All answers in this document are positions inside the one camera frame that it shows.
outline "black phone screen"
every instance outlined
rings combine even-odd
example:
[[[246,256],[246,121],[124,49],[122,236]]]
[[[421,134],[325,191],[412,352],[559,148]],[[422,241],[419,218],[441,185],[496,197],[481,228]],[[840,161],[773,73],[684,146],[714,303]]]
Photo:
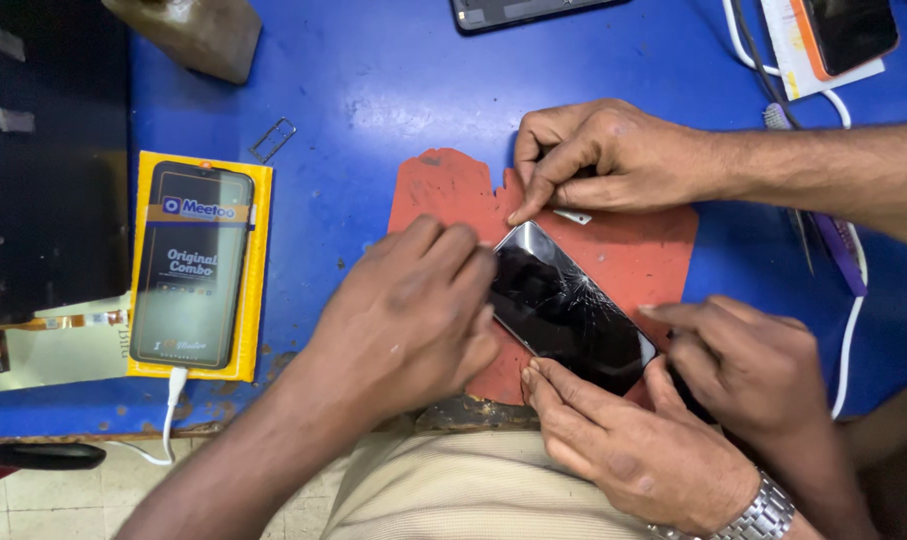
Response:
[[[824,70],[840,75],[897,45],[889,0],[805,0]]]
[[[535,355],[622,396],[657,348],[536,223],[497,247],[490,302],[496,318]]]
[[[229,363],[253,187],[244,174],[157,164],[136,288],[135,360]]]

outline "blue workbench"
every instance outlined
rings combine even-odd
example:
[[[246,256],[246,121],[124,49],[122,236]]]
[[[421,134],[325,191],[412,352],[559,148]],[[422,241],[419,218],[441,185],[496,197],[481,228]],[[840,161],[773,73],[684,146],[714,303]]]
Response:
[[[696,128],[762,126],[767,100],[756,75],[733,58],[720,0],[633,0],[475,36],[457,32],[447,0],[344,4],[254,0],[264,27],[245,86],[187,72],[143,39],[132,41],[134,171],[139,150],[253,163],[246,149],[279,117],[298,128],[269,163],[276,174],[260,384],[192,381],[175,428],[215,430],[211,422],[262,391],[279,354],[301,350],[346,273],[338,261],[349,268],[384,234],[407,158],[456,148],[490,166],[499,183],[524,113],[603,96]],[[838,91],[856,125],[907,121],[907,2],[894,4],[902,41],[887,71]],[[820,97],[795,112],[809,126],[838,123]],[[775,208],[696,209],[684,299],[725,293],[800,318],[820,338],[832,382],[852,303],[832,263],[816,255],[810,276]],[[862,236],[870,295],[854,340],[847,414],[907,385],[907,247]],[[147,378],[0,393],[0,437],[140,433],[162,424],[165,394],[165,380]]]

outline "wristwatch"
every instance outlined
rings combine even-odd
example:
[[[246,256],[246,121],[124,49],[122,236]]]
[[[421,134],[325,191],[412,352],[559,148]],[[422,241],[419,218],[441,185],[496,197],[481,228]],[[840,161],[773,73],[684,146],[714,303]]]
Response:
[[[795,508],[790,496],[766,472],[759,471],[759,491],[740,517],[706,540],[779,540],[790,529]],[[701,540],[672,526],[648,525],[653,538],[660,540]]]

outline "black cable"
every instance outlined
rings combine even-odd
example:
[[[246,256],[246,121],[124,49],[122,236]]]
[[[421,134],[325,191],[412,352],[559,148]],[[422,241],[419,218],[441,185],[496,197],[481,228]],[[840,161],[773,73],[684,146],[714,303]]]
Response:
[[[734,19],[736,19],[736,26],[740,28],[740,33],[743,35],[743,38],[747,42],[747,48],[750,50],[750,57],[754,61],[754,65],[757,67],[757,72],[759,73],[759,78],[763,80],[763,86],[766,87],[766,91],[770,94],[770,98],[777,103],[783,109],[783,115],[786,117],[786,121],[793,126],[793,129],[799,130],[803,129],[800,125],[800,122],[797,121],[797,118],[793,115],[793,112],[790,111],[790,106],[786,104],[786,100],[783,99],[783,96],[780,94],[780,91],[773,86],[773,82],[770,80],[770,76],[767,74],[766,70],[763,69],[763,58],[759,55],[759,49],[757,48],[757,43],[753,39],[753,35],[750,34],[750,29],[747,28],[747,23],[743,20],[743,10],[740,8],[740,0],[731,0],[731,5],[734,8]]]

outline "sim card tray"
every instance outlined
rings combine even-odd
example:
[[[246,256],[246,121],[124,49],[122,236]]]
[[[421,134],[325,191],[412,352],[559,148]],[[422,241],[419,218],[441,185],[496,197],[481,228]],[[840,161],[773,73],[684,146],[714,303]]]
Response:
[[[281,124],[284,124],[284,123],[290,127],[289,128],[290,132],[284,132],[283,129],[280,129]],[[277,132],[281,137],[283,137],[282,139],[279,140],[279,142],[273,140],[270,137],[274,132]],[[293,136],[293,134],[296,132],[297,132],[297,128],[294,127],[294,125],[291,124],[290,121],[286,119],[286,116],[280,117],[280,119],[277,120],[277,123],[274,124],[272,128],[268,129],[267,132],[264,133],[263,136],[260,138],[260,140],[256,141],[256,143],[250,147],[250,153],[253,154],[254,157],[257,158],[262,164],[266,164],[267,160],[272,158],[273,154],[277,153],[279,148],[281,146],[283,146],[283,144],[286,142],[286,140],[290,139]],[[270,141],[270,142],[274,143],[274,147],[270,150],[269,153],[267,153],[267,155],[260,155],[260,153],[257,152],[256,149],[259,148],[260,145],[263,144],[264,141]]]

